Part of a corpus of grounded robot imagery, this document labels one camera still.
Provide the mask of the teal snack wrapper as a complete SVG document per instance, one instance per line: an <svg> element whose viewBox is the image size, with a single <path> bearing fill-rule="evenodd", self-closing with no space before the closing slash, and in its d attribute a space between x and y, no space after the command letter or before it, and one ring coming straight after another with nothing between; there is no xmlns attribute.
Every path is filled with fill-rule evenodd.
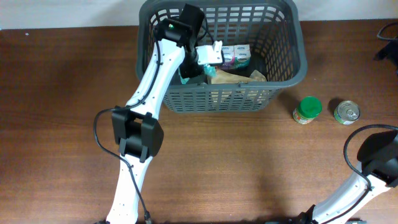
<svg viewBox="0 0 398 224"><path fill-rule="evenodd" d="M199 76L193 78L182 78L180 77L181 84L199 84L208 83L208 78L216 77L216 68L209 65L203 67L203 71Z"/></svg>

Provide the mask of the small tin can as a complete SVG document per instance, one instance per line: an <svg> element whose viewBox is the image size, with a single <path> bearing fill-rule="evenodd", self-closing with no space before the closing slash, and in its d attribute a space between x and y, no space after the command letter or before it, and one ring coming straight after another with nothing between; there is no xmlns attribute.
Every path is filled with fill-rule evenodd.
<svg viewBox="0 0 398 224"><path fill-rule="evenodd" d="M361 111L355 102L346 100L339 103L333 112L333 116L337 122L349 125L353 124L360 118Z"/></svg>

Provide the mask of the grey plastic shopping basket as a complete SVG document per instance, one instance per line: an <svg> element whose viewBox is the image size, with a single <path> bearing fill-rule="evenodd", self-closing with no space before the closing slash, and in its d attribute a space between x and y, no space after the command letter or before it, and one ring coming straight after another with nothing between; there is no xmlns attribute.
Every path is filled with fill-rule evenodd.
<svg viewBox="0 0 398 224"><path fill-rule="evenodd" d="M176 113L257 111L284 88L301 82L307 59L299 14L292 0L191 1L206 12L212 37L228 45L249 44L249 76L257 70L264 82L241 84L186 84L174 76L164 98Z"/></svg>

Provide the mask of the brown paper pouch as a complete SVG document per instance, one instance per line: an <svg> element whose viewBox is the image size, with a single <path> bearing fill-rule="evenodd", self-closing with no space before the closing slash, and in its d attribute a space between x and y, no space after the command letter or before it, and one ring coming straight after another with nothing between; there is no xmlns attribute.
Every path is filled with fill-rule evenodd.
<svg viewBox="0 0 398 224"><path fill-rule="evenodd" d="M254 70L249 77L244 77L241 75L235 75L228 73L224 70L216 68L216 77L208 78L208 84L237 84L237 83L249 83L249 82L266 82L266 77L259 71ZM231 91L222 91L220 101L224 101L230 97ZM212 103L218 102L218 91L211 91L210 100Z"/></svg>

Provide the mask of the multipack of tissue packets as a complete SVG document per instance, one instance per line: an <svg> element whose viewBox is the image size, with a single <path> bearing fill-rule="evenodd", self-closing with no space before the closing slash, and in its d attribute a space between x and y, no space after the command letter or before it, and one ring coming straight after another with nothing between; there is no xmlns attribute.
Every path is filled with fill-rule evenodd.
<svg viewBox="0 0 398 224"><path fill-rule="evenodd" d="M224 63L221 66L223 70L232 70L246 68L251 59L250 45L229 45L222 47Z"/></svg>

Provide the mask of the green lid jar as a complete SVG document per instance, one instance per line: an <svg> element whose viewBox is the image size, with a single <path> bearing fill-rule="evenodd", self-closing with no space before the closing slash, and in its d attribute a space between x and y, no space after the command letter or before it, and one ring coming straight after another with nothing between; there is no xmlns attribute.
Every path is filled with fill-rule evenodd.
<svg viewBox="0 0 398 224"><path fill-rule="evenodd" d="M299 124L311 123L322 112L321 101L314 96L305 97L294 109L293 118Z"/></svg>

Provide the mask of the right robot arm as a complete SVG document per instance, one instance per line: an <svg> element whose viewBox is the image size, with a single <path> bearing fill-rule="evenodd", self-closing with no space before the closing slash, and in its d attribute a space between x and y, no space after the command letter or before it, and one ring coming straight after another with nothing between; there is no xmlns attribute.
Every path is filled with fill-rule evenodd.
<svg viewBox="0 0 398 224"><path fill-rule="evenodd" d="M356 166L348 159L348 144L361 131L384 128L367 137L358 150ZM346 223L378 195L397 187L397 127L372 124L355 130L343 147L343 157L353 171L326 200L302 212L294 223Z"/></svg>

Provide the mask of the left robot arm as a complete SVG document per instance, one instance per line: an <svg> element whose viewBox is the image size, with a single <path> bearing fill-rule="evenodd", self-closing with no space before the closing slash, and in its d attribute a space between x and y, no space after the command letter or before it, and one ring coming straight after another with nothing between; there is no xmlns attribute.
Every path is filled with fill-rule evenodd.
<svg viewBox="0 0 398 224"><path fill-rule="evenodd" d="M120 171L105 223L137 222L138 206L145 204L141 195L144 177L164 138L160 107L177 70L183 77L201 72L196 47L204 18L199 7L186 4L177 18L160 21L154 27L151 60L136 92L126 106L110 110Z"/></svg>

